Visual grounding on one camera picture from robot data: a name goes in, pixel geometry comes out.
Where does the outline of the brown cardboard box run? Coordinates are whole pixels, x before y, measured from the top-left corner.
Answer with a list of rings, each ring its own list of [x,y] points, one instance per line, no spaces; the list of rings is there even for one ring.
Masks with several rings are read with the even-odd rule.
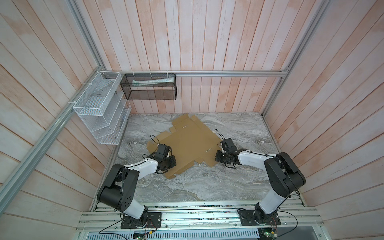
[[[221,151],[221,139],[195,115],[184,114],[172,121],[173,126],[157,136],[161,144],[172,148],[176,166],[165,173],[173,179],[185,172],[194,163],[205,163],[209,167],[217,164],[217,151]]]

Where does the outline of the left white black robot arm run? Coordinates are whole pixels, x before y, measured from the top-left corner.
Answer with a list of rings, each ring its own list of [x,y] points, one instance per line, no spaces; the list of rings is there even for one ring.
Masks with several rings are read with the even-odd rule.
[[[142,161],[131,164],[115,164],[109,171],[97,200],[124,215],[123,221],[136,228],[148,224],[148,208],[134,199],[137,183],[151,174],[164,174],[177,165],[172,148],[158,144],[156,150]]]

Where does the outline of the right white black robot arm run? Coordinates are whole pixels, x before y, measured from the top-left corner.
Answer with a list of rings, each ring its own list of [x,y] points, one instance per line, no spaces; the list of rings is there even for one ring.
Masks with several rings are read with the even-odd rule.
[[[271,189],[255,205],[253,211],[239,210],[239,215],[251,225],[266,225],[277,215],[278,207],[295,191],[306,184],[306,179],[292,158],[285,152],[276,155],[256,153],[247,149],[237,149],[232,139],[220,142],[215,161],[228,168],[236,165],[251,166],[265,171]]]

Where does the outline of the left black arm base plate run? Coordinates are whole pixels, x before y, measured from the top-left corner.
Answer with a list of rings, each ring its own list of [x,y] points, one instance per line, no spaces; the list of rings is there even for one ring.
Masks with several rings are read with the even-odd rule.
[[[121,229],[158,229],[161,227],[161,221],[161,212],[144,212],[139,219],[124,215],[121,223]]]

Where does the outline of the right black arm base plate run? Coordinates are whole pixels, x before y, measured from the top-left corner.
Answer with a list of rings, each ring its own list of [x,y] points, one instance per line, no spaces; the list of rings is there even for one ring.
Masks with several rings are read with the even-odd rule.
[[[277,211],[273,212],[272,214],[266,215],[261,210],[246,210],[240,208],[237,209],[237,213],[240,217],[242,226],[281,225],[281,220]]]

